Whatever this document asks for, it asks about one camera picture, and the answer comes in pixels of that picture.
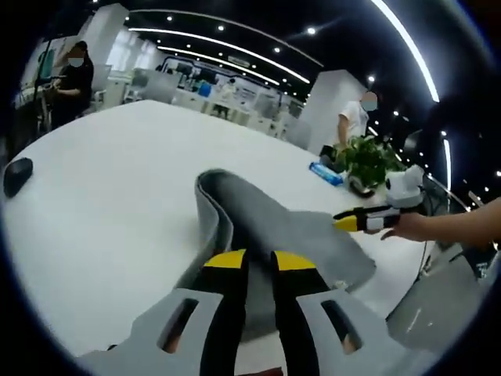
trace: white desk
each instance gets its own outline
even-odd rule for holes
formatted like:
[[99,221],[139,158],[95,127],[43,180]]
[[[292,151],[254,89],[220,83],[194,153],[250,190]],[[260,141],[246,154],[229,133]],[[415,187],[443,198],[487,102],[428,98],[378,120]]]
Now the white desk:
[[[13,263],[38,314],[76,356],[126,339],[132,321],[191,263],[193,186],[204,170],[235,172],[293,210],[337,213],[364,204],[311,173],[317,157],[309,152],[152,101],[77,119],[19,157],[33,160],[34,174],[4,203]],[[377,262],[355,296],[386,316],[414,281],[423,245],[353,237]],[[256,348],[269,358],[258,368],[280,362],[281,348],[264,351],[262,341],[243,347],[237,369],[259,371],[248,363]]]

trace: potted plant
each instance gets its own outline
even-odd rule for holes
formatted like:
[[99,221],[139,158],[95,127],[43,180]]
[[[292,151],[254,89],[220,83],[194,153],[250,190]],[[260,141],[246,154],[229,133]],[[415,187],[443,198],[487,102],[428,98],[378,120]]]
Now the potted plant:
[[390,146],[376,143],[374,137],[355,137],[350,147],[337,155],[337,163],[348,171],[350,188],[361,197],[374,195],[389,171],[402,171],[405,166]]

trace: gray towel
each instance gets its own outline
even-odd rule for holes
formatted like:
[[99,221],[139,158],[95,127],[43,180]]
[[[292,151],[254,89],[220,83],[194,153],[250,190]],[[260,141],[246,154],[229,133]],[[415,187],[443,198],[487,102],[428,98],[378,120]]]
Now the gray towel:
[[364,284],[376,270],[351,236],[333,226],[330,213],[290,211],[224,170],[199,175],[195,195],[201,251],[177,287],[189,287],[212,255],[247,249],[251,261],[243,340],[275,330],[275,304],[266,273],[272,251],[303,255],[316,264],[328,286],[348,291]]

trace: black ceiling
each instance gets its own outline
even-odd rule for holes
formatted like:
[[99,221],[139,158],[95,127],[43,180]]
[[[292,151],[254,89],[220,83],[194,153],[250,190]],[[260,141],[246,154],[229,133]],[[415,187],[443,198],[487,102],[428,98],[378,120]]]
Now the black ceiling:
[[[312,83],[305,84],[268,63],[214,43],[170,34],[142,33],[144,38],[152,42],[157,43],[157,39],[160,39],[160,45],[167,47],[187,49],[186,45],[190,44],[190,50],[204,55],[218,57],[223,52],[224,57],[229,54],[241,56],[255,64],[258,73],[280,81],[283,91],[297,92],[298,99],[301,100],[308,94],[320,71],[346,69],[364,84],[367,83],[367,76],[374,74],[376,83],[372,89],[383,97],[376,116],[388,119],[393,110],[397,109],[409,118],[410,122],[407,124],[411,131],[423,123],[434,103],[409,48],[373,1],[121,0],[120,3],[132,11],[126,22],[128,27],[169,29],[219,39],[256,52],[298,72]],[[91,6],[97,8],[112,2],[114,1],[99,0],[98,4]],[[480,32],[487,35],[487,39],[496,36],[496,26],[501,19],[499,2],[463,0],[466,14],[474,20],[470,25],[464,18],[460,19],[461,8],[452,0],[384,0],[384,3],[413,38],[441,98],[468,90],[486,72],[496,68],[493,62],[499,51],[499,40],[491,39],[488,43],[492,47],[482,49],[480,39],[475,39],[475,35],[479,34],[478,23],[481,23],[483,30]],[[278,44],[274,39],[231,23],[176,12],[146,12],[148,9],[202,13],[242,23],[300,49],[324,67],[285,45],[281,45],[282,52],[276,54],[273,48]],[[172,22],[167,21],[168,14],[173,16]],[[225,25],[223,32],[217,31],[219,24]],[[307,27],[315,27],[317,34],[308,35],[305,32]],[[283,78],[287,79],[286,84],[282,83]],[[475,127],[476,125],[470,126],[473,133],[477,131]],[[478,141],[475,140],[475,147],[481,147],[477,144]],[[482,163],[488,165],[485,169],[489,171],[501,169],[499,158],[489,158]],[[485,176],[478,180],[488,180],[489,184],[501,182],[501,179],[492,182],[491,177]]]

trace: person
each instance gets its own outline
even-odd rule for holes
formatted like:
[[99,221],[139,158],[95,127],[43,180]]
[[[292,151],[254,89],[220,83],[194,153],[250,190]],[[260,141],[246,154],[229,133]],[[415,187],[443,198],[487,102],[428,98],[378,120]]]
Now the person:
[[381,237],[403,237],[414,241],[459,242],[483,248],[501,239],[501,197],[462,214],[427,217],[403,214],[398,224]]
[[366,133],[368,111],[377,109],[377,96],[373,92],[366,92],[359,101],[350,101],[339,113],[339,122],[333,146],[339,153],[348,148],[349,140]]
[[52,84],[52,129],[73,121],[90,106],[94,65],[87,43],[79,41],[61,56],[56,67],[64,65],[60,79]]
[[214,111],[216,111],[219,118],[223,114],[224,119],[228,120],[229,108],[226,106],[226,104],[231,99],[233,99],[235,93],[236,93],[235,78],[230,78],[229,81],[222,86],[221,91],[219,92],[219,102],[222,102],[224,104],[218,103],[214,105]]

